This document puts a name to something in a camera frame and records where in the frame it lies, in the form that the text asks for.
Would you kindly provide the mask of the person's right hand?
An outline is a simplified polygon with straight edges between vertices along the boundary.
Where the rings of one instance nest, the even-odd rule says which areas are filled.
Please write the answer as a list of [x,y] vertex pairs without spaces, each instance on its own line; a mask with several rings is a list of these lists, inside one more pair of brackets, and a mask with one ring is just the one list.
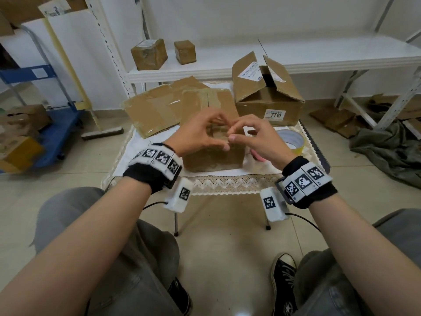
[[258,155],[270,161],[278,170],[283,170],[297,157],[267,120],[260,119],[255,115],[246,115],[230,122],[228,137],[231,134],[240,134],[239,131],[244,127],[253,127],[256,132],[254,137],[257,138],[258,143],[245,146],[255,150]]

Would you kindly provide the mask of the person's left forearm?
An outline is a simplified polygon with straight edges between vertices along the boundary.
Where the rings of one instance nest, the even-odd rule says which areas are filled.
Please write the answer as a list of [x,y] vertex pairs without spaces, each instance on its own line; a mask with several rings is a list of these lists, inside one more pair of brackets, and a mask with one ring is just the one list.
[[36,255],[0,292],[3,316],[80,316],[128,242],[152,194],[121,179]]

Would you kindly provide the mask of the person's right forearm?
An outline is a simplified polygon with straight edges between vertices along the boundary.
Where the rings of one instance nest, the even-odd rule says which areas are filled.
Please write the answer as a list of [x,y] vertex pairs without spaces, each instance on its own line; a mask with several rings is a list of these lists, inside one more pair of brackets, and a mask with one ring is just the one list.
[[420,316],[421,269],[339,194],[309,211],[352,286],[376,316]]

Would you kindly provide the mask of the taped closed cardboard box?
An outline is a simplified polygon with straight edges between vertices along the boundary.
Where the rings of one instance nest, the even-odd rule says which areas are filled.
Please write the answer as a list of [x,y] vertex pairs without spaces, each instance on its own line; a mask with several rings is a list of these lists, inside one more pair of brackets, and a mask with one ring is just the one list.
[[[181,126],[206,107],[222,109],[229,120],[239,117],[231,91],[227,89],[184,90],[181,103]],[[183,158],[184,169],[193,173],[240,169],[245,154],[245,146],[239,144],[232,145],[227,152],[217,147],[204,148]]]

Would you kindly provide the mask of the white lace tablecloth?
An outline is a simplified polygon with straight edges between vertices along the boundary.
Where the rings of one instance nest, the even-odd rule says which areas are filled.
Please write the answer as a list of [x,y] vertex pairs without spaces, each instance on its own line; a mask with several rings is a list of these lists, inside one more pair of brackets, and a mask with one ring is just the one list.
[[[143,139],[132,126],[123,141],[115,164],[111,171],[101,182],[102,189],[114,186],[122,177],[128,167],[129,161],[139,152],[142,147],[149,143],[161,142],[178,130],[179,125],[174,125],[159,132],[152,137]],[[299,133],[305,138],[302,155],[313,163],[322,167],[326,173],[330,172],[330,165],[314,143],[307,129],[301,121],[289,129]],[[194,182],[193,195],[227,195],[227,194],[253,194],[270,186],[280,178],[281,172],[276,170],[268,162],[259,162],[253,159],[247,150],[242,169],[214,171],[205,173],[180,173],[181,177],[187,177]]]

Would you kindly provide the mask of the clear packing tape roll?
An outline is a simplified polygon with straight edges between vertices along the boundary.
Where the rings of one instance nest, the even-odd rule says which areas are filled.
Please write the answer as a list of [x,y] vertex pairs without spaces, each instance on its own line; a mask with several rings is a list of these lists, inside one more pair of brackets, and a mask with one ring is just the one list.
[[276,130],[276,133],[295,155],[302,155],[305,139],[300,133],[290,129]]

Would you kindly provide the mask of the black left wristband with markers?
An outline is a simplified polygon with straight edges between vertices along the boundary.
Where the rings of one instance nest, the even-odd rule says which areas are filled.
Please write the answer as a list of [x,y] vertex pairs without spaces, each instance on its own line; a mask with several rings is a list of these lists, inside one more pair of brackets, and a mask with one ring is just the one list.
[[129,162],[123,177],[148,184],[152,194],[172,189],[182,170],[182,158],[165,143],[151,143]]

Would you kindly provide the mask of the small taped cardboard box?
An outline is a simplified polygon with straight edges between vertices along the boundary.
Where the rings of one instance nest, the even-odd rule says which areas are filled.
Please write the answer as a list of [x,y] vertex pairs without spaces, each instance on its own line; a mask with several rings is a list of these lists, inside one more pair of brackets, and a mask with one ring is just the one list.
[[130,51],[138,71],[159,70],[168,59],[162,38],[145,39]]

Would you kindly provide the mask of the white metal shelf rack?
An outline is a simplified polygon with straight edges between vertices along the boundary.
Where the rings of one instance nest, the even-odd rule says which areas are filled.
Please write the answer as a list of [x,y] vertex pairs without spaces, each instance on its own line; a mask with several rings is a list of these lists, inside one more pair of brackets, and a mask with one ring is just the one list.
[[[375,129],[388,127],[421,89],[421,49],[410,45],[416,38],[421,37],[421,30],[406,41],[379,33],[394,1],[388,0],[374,32],[359,31],[344,35],[329,33],[316,36],[270,35],[263,37],[263,42],[254,37],[247,41],[234,39],[219,41],[214,46],[198,42],[196,51],[199,60],[197,63],[181,65],[177,62],[175,55],[170,53],[169,59],[159,70],[138,71],[134,68],[128,71],[114,40],[101,0],[85,0],[128,98],[136,95],[135,84],[142,84],[141,89],[146,90],[146,83],[175,81],[190,76],[202,81],[231,79],[232,66],[239,55],[257,50],[283,63],[290,74],[351,71],[352,74],[341,87],[334,106],[339,108],[344,100],[347,100]],[[353,82],[370,69],[410,65],[417,66],[410,86],[392,103],[378,122],[373,120],[349,95]]]

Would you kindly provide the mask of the person's grey trouser left leg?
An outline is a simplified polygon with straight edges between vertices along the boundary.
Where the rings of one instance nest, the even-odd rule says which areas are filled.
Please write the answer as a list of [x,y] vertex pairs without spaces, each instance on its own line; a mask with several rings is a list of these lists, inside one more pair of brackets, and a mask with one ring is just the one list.
[[[41,206],[33,245],[36,254],[106,192],[97,187],[67,189]],[[176,239],[137,220],[128,242],[91,296],[88,316],[183,316],[168,293],[180,260]]]

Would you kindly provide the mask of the grey-green crumpled cloth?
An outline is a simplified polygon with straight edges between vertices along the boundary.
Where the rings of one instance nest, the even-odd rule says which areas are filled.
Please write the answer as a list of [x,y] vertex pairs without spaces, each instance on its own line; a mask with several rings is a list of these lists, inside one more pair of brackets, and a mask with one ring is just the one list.
[[380,130],[362,128],[349,147],[394,180],[421,190],[421,141],[407,138],[401,122]]

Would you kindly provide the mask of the black right sneaker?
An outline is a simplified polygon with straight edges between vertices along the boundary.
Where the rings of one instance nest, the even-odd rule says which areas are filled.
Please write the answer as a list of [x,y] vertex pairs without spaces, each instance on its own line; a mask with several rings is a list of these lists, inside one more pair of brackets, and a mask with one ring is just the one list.
[[271,282],[275,303],[271,316],[292,316],[297,311],[293,288],[296,264],[291,255],[280,253],[271,267]]

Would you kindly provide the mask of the black left sneaker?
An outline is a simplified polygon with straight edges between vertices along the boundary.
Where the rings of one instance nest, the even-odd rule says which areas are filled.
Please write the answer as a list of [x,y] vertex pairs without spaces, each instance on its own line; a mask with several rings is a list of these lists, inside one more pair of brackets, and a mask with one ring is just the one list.
[[190,316],[193,310],[192,298],[186,289],[181,285],[181,282],[177,277],[175,277],[171,282],[168,288],[168,293],[176,303],[183,316]]

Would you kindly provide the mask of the blue platform cart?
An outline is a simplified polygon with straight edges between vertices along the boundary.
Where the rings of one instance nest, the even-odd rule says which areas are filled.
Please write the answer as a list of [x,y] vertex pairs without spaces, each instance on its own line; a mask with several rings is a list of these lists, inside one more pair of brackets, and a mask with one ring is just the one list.
[[76,127],[83,128],[83,122],[80,119],[82,111],[76,109],[75,101],[71,99],[64,84],[56,74],[35,33],[24,25],[20,25],[18,28],[28,33],[45,64],[17,69],[0,69],[0,79],[12,90],[24,106],[26,102],[12,88],[12,85],[15,83],[54,79],[67,100],[66,106],[47,111],[48,115],[52,117],[52,124],[41,130],[41,145],[45,149],[45,153],[32,166],[32,168],[37,169],[53,165],[58,160],[64,160],[65,155],[61,149],[70,136],[71,131]]

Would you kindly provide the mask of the large cardboard box with label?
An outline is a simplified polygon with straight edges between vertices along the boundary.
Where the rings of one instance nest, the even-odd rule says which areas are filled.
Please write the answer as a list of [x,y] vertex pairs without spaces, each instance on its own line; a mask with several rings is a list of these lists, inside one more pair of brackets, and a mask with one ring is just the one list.
[[85,10],[85,0],[0,0],[0,36],[14,35],[14,26]]

